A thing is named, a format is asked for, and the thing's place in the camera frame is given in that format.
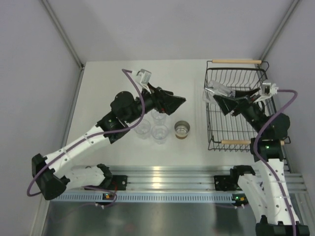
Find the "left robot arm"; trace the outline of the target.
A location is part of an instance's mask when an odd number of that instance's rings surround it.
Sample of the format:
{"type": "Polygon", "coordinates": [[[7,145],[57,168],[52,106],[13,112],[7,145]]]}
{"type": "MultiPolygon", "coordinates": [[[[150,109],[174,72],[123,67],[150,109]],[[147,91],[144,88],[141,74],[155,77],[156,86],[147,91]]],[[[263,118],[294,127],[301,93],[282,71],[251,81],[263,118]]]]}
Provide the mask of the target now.
{"type": "Polygon", "coordinates": [[[31,159],[31,173],[44,199],[52,200],[64,191],[93,186],[106,190],[112,185],[112,173],[104,164],[78,167],[78,162],[94,150],[111,145],[122,138],[130,124],[151,110],[173,114],[186,99],[160,87],[148,86],[138,97],[129,91],[119,92],[111,111],[88,132],[69,145],[46,156],[40,153],[31,159]]]}

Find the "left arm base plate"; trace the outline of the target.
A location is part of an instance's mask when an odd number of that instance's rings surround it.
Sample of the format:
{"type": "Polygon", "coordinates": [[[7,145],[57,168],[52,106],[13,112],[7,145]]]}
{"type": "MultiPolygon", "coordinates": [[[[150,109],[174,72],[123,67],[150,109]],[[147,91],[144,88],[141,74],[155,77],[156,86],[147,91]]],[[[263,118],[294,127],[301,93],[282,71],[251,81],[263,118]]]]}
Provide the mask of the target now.
{"type": "Polygon", "coordinates": [[[113,175],[110,178],[105,179],[100,185],[90,187],[105,189],[110,191],[125,191],[127,187],[126,175],[113,175]]]}

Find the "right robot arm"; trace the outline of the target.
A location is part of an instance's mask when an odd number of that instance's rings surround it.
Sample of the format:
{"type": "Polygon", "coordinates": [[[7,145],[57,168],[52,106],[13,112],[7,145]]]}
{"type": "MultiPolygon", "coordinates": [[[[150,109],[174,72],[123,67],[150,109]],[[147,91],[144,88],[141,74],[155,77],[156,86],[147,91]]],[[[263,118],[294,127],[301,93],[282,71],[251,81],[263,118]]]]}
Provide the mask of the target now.
{"type": "Polygon", "coordinates": [[[308,236],[310,230],[301,223],[292,206],[284,176],[282,140],[286,138],[290,119],[283,112],[297,98],[297,91],[284,90],[293,97],[275,114],[267,116],[258,105],[282,90],[275,84],[248,91],[230,89],[224,85],[212,85],[205,89],[209,102],[220,107],[224,115],[242,115],[257,132],[251,139],[251,154],[259,170],[262,182],[250,165],[234,166],[230,170],[230,184],[242,190],[256,218],[255,233],[258,236],[308,236]]]}

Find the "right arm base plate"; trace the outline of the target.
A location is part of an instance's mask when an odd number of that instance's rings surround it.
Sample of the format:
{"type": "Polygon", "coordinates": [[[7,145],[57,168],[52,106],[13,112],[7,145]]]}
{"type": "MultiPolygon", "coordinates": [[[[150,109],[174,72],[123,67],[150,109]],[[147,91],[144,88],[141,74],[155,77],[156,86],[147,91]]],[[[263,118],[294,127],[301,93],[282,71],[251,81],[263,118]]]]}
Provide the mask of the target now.
{"type": "Polygon", "coordinates": [[[216,175],[214,176],[214,184],[216,191],[241,191],[242,189],[237,184],[238,177],[231,175],[216,175]]]}

